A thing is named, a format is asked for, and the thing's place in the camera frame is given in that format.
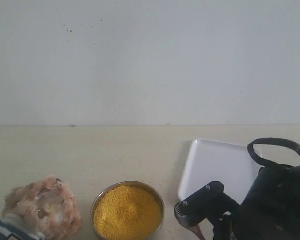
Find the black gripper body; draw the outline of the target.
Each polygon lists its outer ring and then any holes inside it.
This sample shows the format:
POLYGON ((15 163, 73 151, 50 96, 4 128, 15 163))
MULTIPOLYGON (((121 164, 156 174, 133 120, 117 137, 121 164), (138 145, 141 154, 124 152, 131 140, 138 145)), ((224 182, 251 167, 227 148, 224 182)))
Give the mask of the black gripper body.
POLYGON ((203 193, 204 221, 212 225, 213 240, 230 239, 230 219, 239 208, 239 204, 224 192, 203 193))

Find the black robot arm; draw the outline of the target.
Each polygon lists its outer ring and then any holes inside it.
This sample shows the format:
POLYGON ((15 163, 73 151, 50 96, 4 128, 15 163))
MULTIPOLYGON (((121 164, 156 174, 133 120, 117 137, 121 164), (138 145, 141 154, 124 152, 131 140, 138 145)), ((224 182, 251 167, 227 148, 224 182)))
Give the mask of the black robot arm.
POLYGON ((200 240, 204 220, 213 225, 215 240, 300 240, 300 166, 283 170, 261 168, 242 203, 212 181, 177 203, 175 218, 200 240))

